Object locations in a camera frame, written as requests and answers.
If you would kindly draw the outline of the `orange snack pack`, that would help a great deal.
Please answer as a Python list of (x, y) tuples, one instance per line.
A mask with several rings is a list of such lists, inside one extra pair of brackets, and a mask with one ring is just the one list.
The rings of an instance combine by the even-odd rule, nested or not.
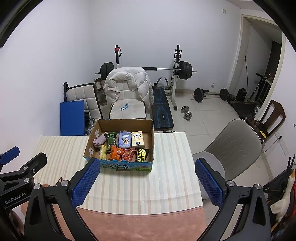
[(108, 160), (113, 161), (121, 161), (122, 155), (125, 153), (124, 149), (121, 149), (116, 146), (111, 146), (110, 154)]

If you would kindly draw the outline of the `white goose plush toy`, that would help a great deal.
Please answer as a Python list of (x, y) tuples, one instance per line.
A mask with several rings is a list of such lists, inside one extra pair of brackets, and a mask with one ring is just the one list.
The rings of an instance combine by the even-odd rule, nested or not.
[(290, 205), (290, 192), (292, 190), (293, 184), (295, 182), (295, 170), (292, 171), (291, 175), (288, 178), (286, 191), (281, 198), (281, 200), (270, 206), (271, 212), (276, 214), (276, 222), (279, 223), (282, 218), (285, 216), (288, 207)]

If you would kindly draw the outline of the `blue wrapper on chair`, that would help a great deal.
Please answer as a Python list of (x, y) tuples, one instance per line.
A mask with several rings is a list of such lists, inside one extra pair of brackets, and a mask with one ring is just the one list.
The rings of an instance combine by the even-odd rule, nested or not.
[(126, 110), (129, 107), (129, 103), (127, 102), (123, 107), (120, 108), (121, 111)]

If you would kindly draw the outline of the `white padded chair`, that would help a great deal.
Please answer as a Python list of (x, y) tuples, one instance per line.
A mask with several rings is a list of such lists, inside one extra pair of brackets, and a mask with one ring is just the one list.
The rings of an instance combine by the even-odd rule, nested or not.
[(154, 104), (152, 83), (142, 67), (113, 69), (103, 90), (109, 119), (146, 119)]

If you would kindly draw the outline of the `chrome dumbbell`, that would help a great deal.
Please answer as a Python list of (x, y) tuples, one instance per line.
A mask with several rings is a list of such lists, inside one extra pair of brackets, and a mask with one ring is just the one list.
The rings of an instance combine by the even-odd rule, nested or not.
[(189, 111), (189, 107), (186, 105), (181, 108), (181, 113), (187, 113), (188, 111)]
[(193, 115), (192, 112), (188, 111), (188, 112), (184, 113), (184, 119), (187, 121), (190, 121), (192, 118), (192, 115)]

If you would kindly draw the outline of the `yellow tissue pack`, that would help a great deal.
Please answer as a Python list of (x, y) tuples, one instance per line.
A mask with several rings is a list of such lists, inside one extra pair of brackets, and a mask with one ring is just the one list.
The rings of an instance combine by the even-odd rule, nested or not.
[(142, 131), (131, 133), (132, 148), (143, 149), (144, 148), (144, 137)]

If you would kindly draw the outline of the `silver yellow scrub sponge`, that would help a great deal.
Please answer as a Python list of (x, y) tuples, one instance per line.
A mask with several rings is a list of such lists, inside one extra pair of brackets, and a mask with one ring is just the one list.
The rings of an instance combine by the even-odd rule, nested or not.
[(99, 159), (106, 160), (106, 146), (104, 144), (100, 146)]

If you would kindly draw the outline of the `red floral snack pack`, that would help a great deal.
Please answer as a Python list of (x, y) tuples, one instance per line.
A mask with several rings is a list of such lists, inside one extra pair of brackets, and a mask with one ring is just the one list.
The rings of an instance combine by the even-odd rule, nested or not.
[(125, 152), (122, 154), (121, 161), (135, 162), (136, 155), (137, 152), (135, 148), (125, 149)]

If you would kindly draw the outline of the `white puffer jacket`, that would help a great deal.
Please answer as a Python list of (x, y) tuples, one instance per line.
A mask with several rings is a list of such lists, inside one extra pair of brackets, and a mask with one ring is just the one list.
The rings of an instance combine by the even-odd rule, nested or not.
[(121, 67), (113, 69), (103, 86), (106, 101), (111, 108), (120, 99), (136, 98), (145, 104), (147, 111), (154, 104), (152, 82), (142, 67)]

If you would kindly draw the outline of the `cardboard milk carton box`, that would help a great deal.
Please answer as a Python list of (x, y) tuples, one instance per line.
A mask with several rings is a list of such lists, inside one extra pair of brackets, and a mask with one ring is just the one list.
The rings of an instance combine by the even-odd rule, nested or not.
[(97, 120), (84, 159), (97, 158), (103, 168), (151, 171), (154, 161), (154, 124), (144, 119)]

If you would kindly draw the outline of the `black shoe shine wipe pack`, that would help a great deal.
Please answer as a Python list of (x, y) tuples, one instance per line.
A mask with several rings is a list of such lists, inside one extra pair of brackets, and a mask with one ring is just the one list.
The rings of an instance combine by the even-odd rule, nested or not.
[(149, 149), (137, 149), (136, 162), (145, 162), (149, 155)]

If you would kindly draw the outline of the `beige quilted chair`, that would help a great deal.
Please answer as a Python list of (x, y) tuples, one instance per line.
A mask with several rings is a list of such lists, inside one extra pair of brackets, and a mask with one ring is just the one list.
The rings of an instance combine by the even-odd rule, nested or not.
[(84, 111), (95, 120), (103, 119), (100, 108), (98, 91), (94, 83), (86, 83), (69, 87), (67, 82), (63, 84), (64, 101), (84, 101)]

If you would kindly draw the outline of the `black blue weight bench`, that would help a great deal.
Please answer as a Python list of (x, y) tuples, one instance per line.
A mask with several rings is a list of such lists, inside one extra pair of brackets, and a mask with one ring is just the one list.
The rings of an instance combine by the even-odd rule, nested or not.
[(152, 120), (155, 131), (170, 131), (174, 127), (171, 109), (165, 93), (161, 87), (153, 88), (154, 105), (152, 106)]

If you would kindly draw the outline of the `blue foam mat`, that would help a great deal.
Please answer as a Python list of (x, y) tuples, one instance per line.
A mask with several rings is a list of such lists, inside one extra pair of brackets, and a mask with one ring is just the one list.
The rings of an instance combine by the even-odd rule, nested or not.
[(83, 136), (85, 133), (84, 101), (60, 103), (60, 135)]

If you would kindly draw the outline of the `wooden chair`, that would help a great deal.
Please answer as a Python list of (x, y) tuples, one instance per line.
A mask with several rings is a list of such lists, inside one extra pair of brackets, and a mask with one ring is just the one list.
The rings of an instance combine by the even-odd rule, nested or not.
[(283, 106), (274, 100), (268, 104), (260, 120), (254, 120), (253, 127), (262, 143), (268, 140), (283, 124), (286, 119)]

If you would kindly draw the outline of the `green wipe pack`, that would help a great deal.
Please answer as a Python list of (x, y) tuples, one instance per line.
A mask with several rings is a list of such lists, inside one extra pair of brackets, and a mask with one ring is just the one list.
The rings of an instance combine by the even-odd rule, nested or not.
[(118, 132), (110, 132), (110, 133), (104, 134), (107, 141), (107, 150), (111, 150), (112, 146), (117, 146), (116, 144), (117, 135), (118, 135)]

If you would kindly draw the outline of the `floor barbell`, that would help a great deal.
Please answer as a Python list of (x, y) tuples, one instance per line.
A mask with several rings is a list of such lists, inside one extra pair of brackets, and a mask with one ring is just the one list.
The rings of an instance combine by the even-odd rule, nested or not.
[(209, 90), (196, 88), (194, 90), (194, 93), (192, 94), (192, 97), (194, 97), (194, 100), (198, 103), (202, 102), (205, 97), (213, 97), (218, 96), (223, 101), (227, 101), (229, 99), (229, 92), (227, 89), (222, 88), (219, 93), (210, 93)]

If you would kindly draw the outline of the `lilac cloth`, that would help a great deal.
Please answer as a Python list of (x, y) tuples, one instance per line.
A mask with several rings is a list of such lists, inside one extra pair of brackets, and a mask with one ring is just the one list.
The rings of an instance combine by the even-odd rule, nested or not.
[(100, 135), (98, 138), (95, 138), (92, 142), (93, 146), (100, 148), (106, 142), (106, 137), (104, 134)]

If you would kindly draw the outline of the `white squat rack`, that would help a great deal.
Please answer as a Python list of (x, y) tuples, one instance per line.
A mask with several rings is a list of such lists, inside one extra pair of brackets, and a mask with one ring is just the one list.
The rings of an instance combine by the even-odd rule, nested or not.
[[(174, 64), (173, 64), (173, 68), (178, 68), (179, 67), (181, 55), (182, 55), (182, 50), (180, 49), (180, 45), (177, 44), (177, 47), (176, 47), (175, 52), (174, 52)], [(171, 75), (170, 82), (168, 82), (168, 80), (167, 80), (167, 78), (165, 76), (162, 76), (153, 85), (153, 87), (154, 88), (160, 88), (160, 86), (158, 86), (158, 84), (159, 84), (160, 80), (162, 78), (164, 78), (164, 80), (166, 81), (166, 87), (164, 87), (164, 92), (165, 92), (165, 94), (167, 96), (170, 97), (171, 103), (173, 105), (173, 109), (174, 110), (178, 110), (177, 104), (175, 102), (175, 93), (176, 93), (176, 86), (177, 86), (178, 75), (176, 73), (174, 73), (173, 70), (172, 70), (172, 72), (173, 73)]]

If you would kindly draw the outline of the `grey shell chair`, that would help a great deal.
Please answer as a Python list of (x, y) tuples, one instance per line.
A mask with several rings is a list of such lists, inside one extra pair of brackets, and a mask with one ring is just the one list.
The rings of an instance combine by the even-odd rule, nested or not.
[(203, 151), (193, 154), (193, 160), (203, 158), (226, 180), (233, 180), (259, 158), (262, 145), (255, 130), (243, 119), (230, 121)]

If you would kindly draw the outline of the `loaded barbell on rack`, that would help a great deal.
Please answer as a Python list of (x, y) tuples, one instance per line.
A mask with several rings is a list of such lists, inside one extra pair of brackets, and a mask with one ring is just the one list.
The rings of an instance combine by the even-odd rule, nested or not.
[[(95, 75), (100, 74), (101, 78), (106, 79), (107, 75), (114, 69), (112, 62), (106, 62), (100, 67), (100, 71)], [(192, 77), (193, 73), (197, 71), (193, 70), (192, 65), (189, 62), (181, 61), (178, 68), (157, 68), (157, 67), (143, 67), (145, 71), (158, 71), (158, 70), (173, 70), (180, 79), (187, 80)]]

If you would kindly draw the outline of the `blue tissue pack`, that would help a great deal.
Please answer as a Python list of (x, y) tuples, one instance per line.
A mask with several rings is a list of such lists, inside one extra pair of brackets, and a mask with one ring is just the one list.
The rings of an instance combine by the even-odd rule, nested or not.
[(129, 149), (132, 146), (131, 133), (122, 131), (118, 135), (118, 147), (121, 149)]

